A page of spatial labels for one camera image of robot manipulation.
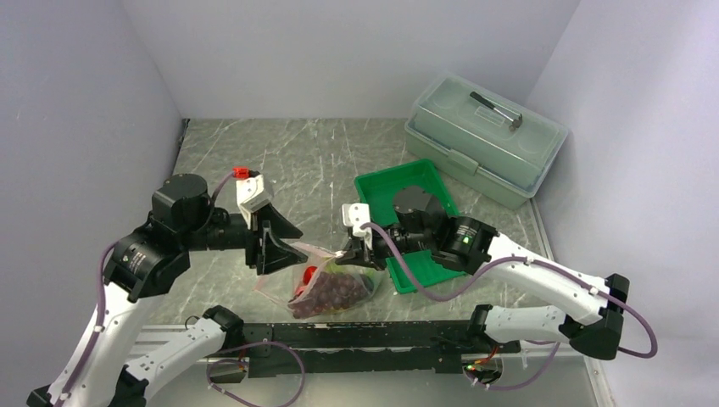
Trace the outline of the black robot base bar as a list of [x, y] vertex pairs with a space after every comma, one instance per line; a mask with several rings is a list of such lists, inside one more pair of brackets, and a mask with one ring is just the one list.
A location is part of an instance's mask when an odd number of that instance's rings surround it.
[[241, 342], [251, 378], [305, 373], [433, 371], [455, 374], [474, 357], [517, 354], [467, 335], [467, 321], [247, 323]]

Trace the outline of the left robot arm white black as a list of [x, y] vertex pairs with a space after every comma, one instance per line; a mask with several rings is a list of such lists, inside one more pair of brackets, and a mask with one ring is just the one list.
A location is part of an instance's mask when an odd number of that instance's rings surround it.
[[147, 318], [190, 268], [191, 252], [241, 249], [261, 276], [306, 260], [290, 245], [301, 231], [273, 207], [262, 175], [240, 173], [236, 214], [218, 207], [196, 174], [171, 176], [153, 193], [146, 221], [104, 250], [92, 318], [66, 367], [29, 394], [29, 406], [144, 406], [197, 360], [248, 348], [243, 319], [216, 305], [165, 345], [129, 360]]

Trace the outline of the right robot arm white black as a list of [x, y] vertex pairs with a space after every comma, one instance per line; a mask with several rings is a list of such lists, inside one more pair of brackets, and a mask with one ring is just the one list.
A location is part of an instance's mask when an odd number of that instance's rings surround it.
[[478, 352], [519, 340], [567, 343], [597, 360], [613, 360], [621, 351], [621, 304], [630, 288], [625, 276], [599, 277], [567, 269], [486, 223], [449, 214], [438, 197], [418, 186], [397, 192], [392, 206], [397, 220], [387, 226], [371, 223], [366, 203], [342, 206], [348, 242], [337, 253], [338, 264], [384, 270], [388, 260], [395, 259], [422, 290], [408, 257], [425, 253], [446, 269], [505, 282], [546, 303], [525, 309], [476, 306], [467, 340]]

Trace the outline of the red mango fruit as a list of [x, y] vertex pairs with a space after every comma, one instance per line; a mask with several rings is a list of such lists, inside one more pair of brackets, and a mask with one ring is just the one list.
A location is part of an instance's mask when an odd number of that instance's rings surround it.
[[301, 295], [306, 287], [309, 285], [314, 273], [316, 272], [317, 267], [316, 266], [309, 266], [305, 269], [305, 271], [302, 274], [302, 278], [300, 280], [300, 283], [298, 284], [295, 294]]

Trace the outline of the purple grape bunch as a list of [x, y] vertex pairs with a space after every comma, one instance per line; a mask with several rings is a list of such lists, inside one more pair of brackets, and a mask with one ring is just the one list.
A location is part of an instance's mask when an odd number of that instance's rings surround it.
[[372, 296], [375, 283], [357, 272], [320, 272], [301, 295], [294, 295], [287, 307], [294, 319], [344, 311]]

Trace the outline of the clear zip top bag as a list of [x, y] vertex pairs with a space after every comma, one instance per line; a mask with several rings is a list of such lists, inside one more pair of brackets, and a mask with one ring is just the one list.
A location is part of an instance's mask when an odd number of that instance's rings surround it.
[[371, 301], [382, 285], [384, 274], [378, 270], [338, 265], [335, 253], [307, 243], [292, 247], [307, 259], [260, 277], [254, 291], [295, 320], [356, 308]]

